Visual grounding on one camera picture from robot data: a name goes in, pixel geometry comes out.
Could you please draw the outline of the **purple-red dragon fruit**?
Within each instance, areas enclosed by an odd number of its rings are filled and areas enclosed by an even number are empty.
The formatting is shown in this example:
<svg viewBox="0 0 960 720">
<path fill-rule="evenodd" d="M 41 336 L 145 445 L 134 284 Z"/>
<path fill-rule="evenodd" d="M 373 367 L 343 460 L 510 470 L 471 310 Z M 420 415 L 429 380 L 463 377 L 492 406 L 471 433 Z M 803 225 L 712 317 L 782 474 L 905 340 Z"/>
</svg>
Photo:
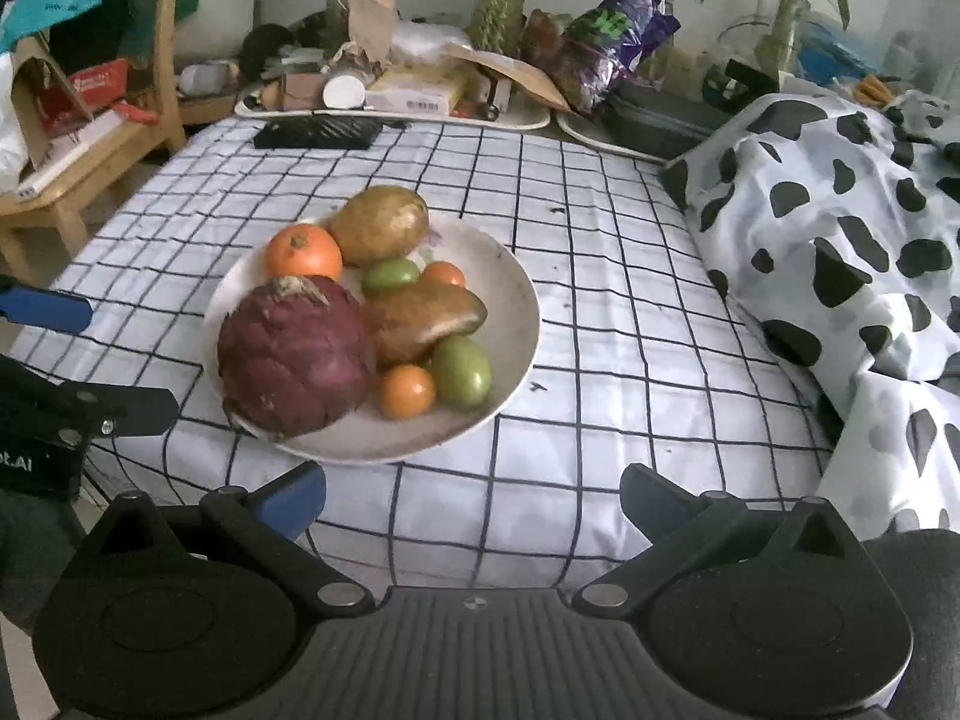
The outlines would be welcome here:
<svg viewBox="0 0 960 720">
<path fill-rule="evenodd" d="M 322 431 L 376 383 L 361 304 L 331 278 L 278 277 L 221 324 L 217 372 L 228 416 L 277 439 Z"/>
</svg>

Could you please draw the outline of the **brown mango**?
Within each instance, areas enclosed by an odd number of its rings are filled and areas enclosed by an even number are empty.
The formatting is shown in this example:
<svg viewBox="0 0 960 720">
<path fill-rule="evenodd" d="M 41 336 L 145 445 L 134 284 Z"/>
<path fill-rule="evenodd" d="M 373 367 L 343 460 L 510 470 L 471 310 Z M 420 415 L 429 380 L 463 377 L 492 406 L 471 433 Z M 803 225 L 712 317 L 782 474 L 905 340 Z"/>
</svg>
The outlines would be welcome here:
<svg viewBox="0 0 960 720">
<path fill-rule="evenodd" d="M 471 335 L 488 317 L 472 291 L 433 280 L 389 289 L 366 302 L 363 312 L 381 369 L 421 361 L 444 338 Z"/>
</svg>

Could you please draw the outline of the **cow print blanket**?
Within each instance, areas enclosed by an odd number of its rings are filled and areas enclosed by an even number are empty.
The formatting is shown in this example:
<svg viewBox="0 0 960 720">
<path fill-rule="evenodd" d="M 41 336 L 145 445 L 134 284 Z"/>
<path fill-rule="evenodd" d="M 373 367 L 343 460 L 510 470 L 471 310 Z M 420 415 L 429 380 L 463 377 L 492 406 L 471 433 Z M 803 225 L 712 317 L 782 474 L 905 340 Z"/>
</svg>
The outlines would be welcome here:
<svg viewBox="0 0 960 720">
<path fill-rule="evenodd" d="M 958 525 L 958 110 L 770 94 L 664 167 L 709 281 L 814 405 L 864 539 Z"/>
</svg>

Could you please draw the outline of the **green tomato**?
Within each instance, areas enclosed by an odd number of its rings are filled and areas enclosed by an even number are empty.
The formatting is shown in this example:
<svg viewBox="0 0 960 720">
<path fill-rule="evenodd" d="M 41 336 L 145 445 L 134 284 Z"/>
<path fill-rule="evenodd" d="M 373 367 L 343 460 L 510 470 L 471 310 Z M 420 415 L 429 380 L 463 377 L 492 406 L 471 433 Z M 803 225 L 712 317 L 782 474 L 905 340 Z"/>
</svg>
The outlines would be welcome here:
<svg viewBox="0 0 960 720">
<path fill-rule="evenodd" d="M 440 341 L 431 355 L 430 372 L 444 405 L 470 411 L 487 401 L 493 372 L 483 349 L 469 337 L 452 335 Z"/>
<path fill-rule="evenodd" d="M 361 277 L 361 291 L 368 299 L 391 289 L 420 280 L 420 268 L 409 259 L 383 260 L 366 268 Z"/>
</svg>

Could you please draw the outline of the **white tray right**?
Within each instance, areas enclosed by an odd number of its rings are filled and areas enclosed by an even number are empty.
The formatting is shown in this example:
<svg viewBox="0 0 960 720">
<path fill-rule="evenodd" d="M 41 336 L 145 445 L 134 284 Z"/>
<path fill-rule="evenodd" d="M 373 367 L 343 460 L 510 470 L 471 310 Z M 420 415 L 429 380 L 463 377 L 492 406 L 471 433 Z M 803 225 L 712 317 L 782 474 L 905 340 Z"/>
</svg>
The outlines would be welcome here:
<svg viewBox="0 0 960 720">
<path fill-rule="evenodd" d="M 608 135 L 604 127 L 594 124 L 594 122 L 581 117 L 579 114 L 555 110 L 553 117 L 555 117 L 556 125 L 560 127 L 560 130 L 567 137 L 573 138 L 575 142 L 581 145 L 589 146 L 589 148 L 600 151 L 601 153 L 625 156 L 625 158 L 646 161 L 647 163 L 657 164 L 658 166 L 665 164 L 664 158 L 652 156 L 652 154 L 644 153 L 644 151 L 636 151 L 636 149 L 619 145 Z"/>
</svg>

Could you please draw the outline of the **small brown cardboard box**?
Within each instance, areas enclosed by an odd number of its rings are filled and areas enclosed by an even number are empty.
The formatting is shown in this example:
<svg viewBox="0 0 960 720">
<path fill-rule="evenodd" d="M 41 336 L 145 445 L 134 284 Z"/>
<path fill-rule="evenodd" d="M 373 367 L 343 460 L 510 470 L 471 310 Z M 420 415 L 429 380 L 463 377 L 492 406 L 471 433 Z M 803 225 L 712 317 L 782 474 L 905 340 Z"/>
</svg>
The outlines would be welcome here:
<svg viewBox="0 0 960 720">
<path fill-rule="evenodd" d="M 320 73 L 286 73 L 280 83 L 281 109 L 320 109 L 324 85 L 325 76 Z"/>
</svg>

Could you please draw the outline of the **yellow white box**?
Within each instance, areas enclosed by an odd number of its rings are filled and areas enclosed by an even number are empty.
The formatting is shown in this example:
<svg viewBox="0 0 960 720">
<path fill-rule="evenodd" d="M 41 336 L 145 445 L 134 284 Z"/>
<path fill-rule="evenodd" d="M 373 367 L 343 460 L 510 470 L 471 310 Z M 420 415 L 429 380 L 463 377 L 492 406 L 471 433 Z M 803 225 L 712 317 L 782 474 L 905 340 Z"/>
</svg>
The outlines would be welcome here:
<svg viewBox="0 0 960 720">
<path fill-rule="evenodd" d="M 366 88 L 364 105 L 394 114 L 449 115 L 469 83 L 470 73 L 460 67 L 393 65 Z"/>
</svg>

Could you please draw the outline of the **orange tomato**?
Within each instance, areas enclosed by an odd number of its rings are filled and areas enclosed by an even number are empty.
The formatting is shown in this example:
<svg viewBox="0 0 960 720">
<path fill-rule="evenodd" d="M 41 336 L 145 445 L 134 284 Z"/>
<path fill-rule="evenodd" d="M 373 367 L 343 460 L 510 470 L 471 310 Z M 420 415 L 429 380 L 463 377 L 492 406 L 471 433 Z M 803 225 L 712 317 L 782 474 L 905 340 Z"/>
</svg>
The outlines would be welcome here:
<svg viewBox="0 0 960 720">
<path fill-rule="evenodd" d="M 436 401 L 436 385 L 426 367 L 415 364 L 395 366 L 381 377 L 377 406 L 392 421 L 424 415 Z"/>
<path fill-rule="evenodd" d="M 459 266 L 455 266 L 454 263 L 443 262 L 442 260 L 428 263 L 421 270 L 421 278 L 437 283 L 450 284 L 451 286 L 459 286 L 459 288 L 466 286 L 464 271 L 460 270 Z"/>
</svg>

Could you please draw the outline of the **white tray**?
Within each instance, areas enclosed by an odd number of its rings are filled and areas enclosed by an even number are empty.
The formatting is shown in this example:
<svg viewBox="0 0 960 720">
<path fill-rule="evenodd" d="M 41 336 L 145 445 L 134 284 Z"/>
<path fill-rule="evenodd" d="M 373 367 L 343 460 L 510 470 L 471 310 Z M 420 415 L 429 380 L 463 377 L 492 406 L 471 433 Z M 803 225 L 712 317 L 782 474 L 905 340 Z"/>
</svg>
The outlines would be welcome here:
<svg viewBox="0 0 960 720">
<path fill-rule="evenodd" d="M 490 103 L 477 101 L 472 90 L 467 88 L 457 106 L 449 115 L 436 114 L 394 114 L 379 112 L 366 106 L 353 110 L 330 110 L 321 107 L 316 110 L 270 110 L 260 105 L 260 91 L 247 94 L 235 104 L 235 114 L 241 119 L 251 121 L 276 121 L 288 117 L 364 117 L 384 122 L 428 122 L 428 124 L 468 125 L 469 127 L 493 128 L 503 132 L 535 132 L 550 124 L 550 109 L 536 103 L 521 93 L 512 93 L 505 109 L 498 107 L 496 115 L 490 117 Z"/>
<path fill-rule="evenodd" d="M 560 127 L 560 130 L 567 137 L 573 138 L 575 142 L 581 145 L 589 146 L 589 148 L 600 151 L 601 153 L 625 156 L 625 158 L 646 161 L 647 163 L 657 164 L 658 166 L 665 164 L 664 158 L 652 156 L 652 154 L 644 153 L 644 151 L 636 151 L 636 149 L 619 145 L 608 135 L 604 127 L 594 124 L 594 122 L 581 117 L 579 114 L 555 110 L 553 117 L 555 117 L 556 125 Z"/>
</svg>

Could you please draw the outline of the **large orange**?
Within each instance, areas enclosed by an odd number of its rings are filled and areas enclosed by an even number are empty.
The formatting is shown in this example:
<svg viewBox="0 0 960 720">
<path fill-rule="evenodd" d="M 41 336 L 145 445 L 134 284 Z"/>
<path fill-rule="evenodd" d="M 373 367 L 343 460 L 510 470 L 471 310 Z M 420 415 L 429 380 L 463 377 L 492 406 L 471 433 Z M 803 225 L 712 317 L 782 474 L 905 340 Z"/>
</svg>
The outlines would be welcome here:
<svg viewBox="0 0 960 720">
<path fill-rule="evenodd" d="M 263 265 L 269 277 L 320 277 L 338 281 L 343 255 L 324 227 L 298 223 L 284 227 L 268 241 Z"/>
</svg>

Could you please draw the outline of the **brown paper envelope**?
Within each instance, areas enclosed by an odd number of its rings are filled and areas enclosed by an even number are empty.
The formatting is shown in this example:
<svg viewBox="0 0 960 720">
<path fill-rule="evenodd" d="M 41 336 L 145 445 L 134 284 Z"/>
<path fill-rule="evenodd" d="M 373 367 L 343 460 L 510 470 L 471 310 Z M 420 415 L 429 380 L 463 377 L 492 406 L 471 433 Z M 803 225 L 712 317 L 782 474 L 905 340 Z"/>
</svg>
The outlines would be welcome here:
<svg viewBox="0 0 960 720">
<path fill-rule="evenodd" d="M 540 68 L 534 67 L 523 60 L 513 59 L 496 52 L 488 50 L 472 49 L 471 47 L 458 46 L 457 44 L 447 43 L 444 46 L 444 54 L 451 59 L 464 60 L 473 65 L 496 71 L 505 78 L 519 85 L 535 101 L 550 107 L 553 110 L 569 112 L 568 101 L 560 90 L 555 86 L 548 76 Z"/>
</svg>

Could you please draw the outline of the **round yellow-brown fruit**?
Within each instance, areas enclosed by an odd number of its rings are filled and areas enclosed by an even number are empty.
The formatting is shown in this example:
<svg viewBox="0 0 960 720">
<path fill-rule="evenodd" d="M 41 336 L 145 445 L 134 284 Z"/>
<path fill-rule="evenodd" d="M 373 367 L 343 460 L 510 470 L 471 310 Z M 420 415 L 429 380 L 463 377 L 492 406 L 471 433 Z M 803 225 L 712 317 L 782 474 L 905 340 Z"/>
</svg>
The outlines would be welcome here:
<svg viewBox="0 0 960 720">
<path fill-rule="evenodd" d="M 375 185 L 348 200 L 325 223 L 351 266 L 370 266 L 409 255 L 430 232 L 428 205 L 398 185 Z"/>
</svg>

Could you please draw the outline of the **white floral plate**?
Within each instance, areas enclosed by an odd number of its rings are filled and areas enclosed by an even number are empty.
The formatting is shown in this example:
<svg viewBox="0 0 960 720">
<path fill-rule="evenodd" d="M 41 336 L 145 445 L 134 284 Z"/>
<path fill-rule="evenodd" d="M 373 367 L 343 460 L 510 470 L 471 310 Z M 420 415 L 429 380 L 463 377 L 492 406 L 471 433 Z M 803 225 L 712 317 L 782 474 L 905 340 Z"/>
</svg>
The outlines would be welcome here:
<svg viewBox="0 0 960 720">
<path fill-rule="evenodd" d="M 482 405 L 456 410 L 436 405 L 405 421 L 389 421 L 368 398 L 332 426 L 298 437 L 280 437 L 244 416 L 229 426 L 275 449 L 320 463 L 392 463 L 448 444 L 498 415 L 526 383 L 540 338 L 540 302 L 521 262 L 490 234 L 452 216 L 433 216 L 430 234 L 411 254 L 416 265 L 435 260 L 459 266 L 466 286 L 487 308 L 487 320 L 470 335 L 491 369 L 491 388 Z"/>
</svg>

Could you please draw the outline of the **red box on chair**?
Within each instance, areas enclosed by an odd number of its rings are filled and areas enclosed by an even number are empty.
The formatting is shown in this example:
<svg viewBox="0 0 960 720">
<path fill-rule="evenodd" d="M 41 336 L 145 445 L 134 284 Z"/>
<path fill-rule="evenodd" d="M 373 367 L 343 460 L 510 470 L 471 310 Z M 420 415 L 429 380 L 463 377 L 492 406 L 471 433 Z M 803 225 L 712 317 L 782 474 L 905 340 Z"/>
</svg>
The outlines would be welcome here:
<svg viewBox="0 0 960 720">
<path fill-rule="evenodd" d="M 85 68 L 68 77 L 80 99 L 91 109 L 109 107 L 127 94 L 127 59 L 114 59 Z"/>
</svg>

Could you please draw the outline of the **white tray left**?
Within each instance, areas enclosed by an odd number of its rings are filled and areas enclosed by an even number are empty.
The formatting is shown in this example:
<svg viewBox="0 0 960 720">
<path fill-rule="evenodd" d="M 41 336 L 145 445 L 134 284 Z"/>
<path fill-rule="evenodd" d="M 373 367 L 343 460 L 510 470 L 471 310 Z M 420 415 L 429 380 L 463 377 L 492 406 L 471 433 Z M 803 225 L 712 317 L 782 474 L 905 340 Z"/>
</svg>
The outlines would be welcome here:
<svg viewBox="0 0 960 720">
<path fill-rule="evenodd" d="M 449 115 L 436 114 L 394 114 L 379 112 L 366 106 L 353 110 L 330 110 L 321 107 L 316 110 L 270 110 L 260 105 L 260 91 L 247 94 L 235 104 L 235 114 L 241 119 L 251 121 L 276 121 L 288 117 L 364 117 L 384 122 L 428 122 L 428 124 L 468 125 L 469 127 L 493 128 L 503 132 L 535 132 L 550 124 L 550 109 L 536 103 L 521 93 L 512 93 L 505 109 L 498 107 L 496 115 L 490 117 L 490 103 L 477 101 L 472 90 L 467 88 L 457 106 Z"/>
</svg>

